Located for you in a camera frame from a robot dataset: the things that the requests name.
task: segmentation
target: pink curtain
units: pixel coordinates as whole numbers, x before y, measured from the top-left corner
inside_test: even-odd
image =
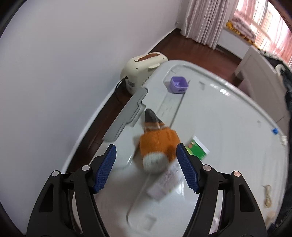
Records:
[[[215,49],[228,0],[190,0],[181,34]]]
[[[292,66],[292,33],[274,6],[267,0],[240,0],[235,12],[250,24],[255,45],[282,58]]]

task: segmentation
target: orange knitted toy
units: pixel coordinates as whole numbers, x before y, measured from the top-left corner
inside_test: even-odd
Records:
[[[176,132],[157,118],[151,109],[145,111],[144,132],[140,138],[144,170],[162,172],[176,158],[176,146],[180,140]]]

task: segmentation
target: purple container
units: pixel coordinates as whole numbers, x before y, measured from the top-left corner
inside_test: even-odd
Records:
[[[183,76],[173,76],[170,80],[169,87],[172,93],[185,93],[189,85]]]

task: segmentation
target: wooden floor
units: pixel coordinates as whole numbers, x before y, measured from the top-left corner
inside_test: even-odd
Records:
[[[235,86],[239,84],[239,80],[233,74],[241,61],[239,58],[222,49],[212,50],[208,46],[186,39],[177,29],[151,50],[151,52],[155,51],[163,53],[169,60],[179,59],[197,64]],[[78,147],[67,172],[75,171],[88,164],[93,158],[102,143],[104,134],[131,97],[125,88],[125,83],[118,87],[117,97],[120,102],[113,94],[102,108]]]

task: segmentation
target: baseboard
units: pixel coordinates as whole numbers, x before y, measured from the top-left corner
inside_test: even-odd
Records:
[[[233,54],[232,52],[230,52],[229,50],[227,50],[226,48],[220,46],[217,44],[215,50],[218,50],[222,53],[224,53],[228,58],[240,63],[241,62],[241,58],[238,57],[237,55]]]
[[[152,46],[145,54],[148,54],[160,41],[162,41],[166,36],[168,36],[172,31],[174,31],[174,29],[172,29],[170,32],[168,32],[165,36],[163,36],[159,41],[156,42],[156,44],[154,46]],[[78,137],[75,145],[73,146],[68,158],[66,159],[62,169],[61,169],[61,173],[64,174],[66,173],[69,164],[75,154],[75,152],[77,151],[79,145],[81,144],[84,136],[86,135],[86,133],[88,132],[89,128],[91,127],[92,123],[94,122],[95,118],[97,117],[97,115],[99,114],[99,112],[102,110],[102,108],[104,107],[104,105],[106,104],[106,102],[109,100],[109,98],[112,96],[112,94],[114,93],[114,89],[115,87],[110,91],[110,93],[105,97],[105,99],[101,102],[101,104],[99,105],[99,107],[96,109],[96,111],[94,112],[94,114],[92,115],[92,117],[89,119],[88,123],[86,124],[86,126],[84,127],[83,131],[81,132],[80,136]]]

